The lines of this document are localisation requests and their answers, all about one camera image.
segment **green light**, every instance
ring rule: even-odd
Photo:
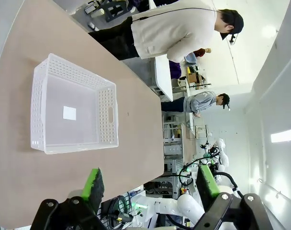
[[[147,206],[145,206],[145,205],[140,205],[140,204],[136,204],[136,207],[139,207],[139,208],[147,208]]]

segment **hand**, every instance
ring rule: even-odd
[[[196,112],[193,112],[193,115],[195,116],[195,117],[197,117],[197,118],[200,118],[201,117],[201,114],[200,113],[196,113]]]

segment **white shirt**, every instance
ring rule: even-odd
[[[207,47],[217,15],[201,0],[179,0],[132,17],[139,56],[144,59],[167,54],[169,60],[178,63],[189,53]]]

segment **purple cloth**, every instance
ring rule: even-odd
[[[180,76],[182,75],[182,70],[180,69],[179,63],[169,61],[169,67],[170,67],[171,79],[179,79]]]

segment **gray jacket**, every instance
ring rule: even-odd
[[[212,91],[201,92],[197,95],[185,97],[184,112],[197,114],[216,102],[216,94]]]

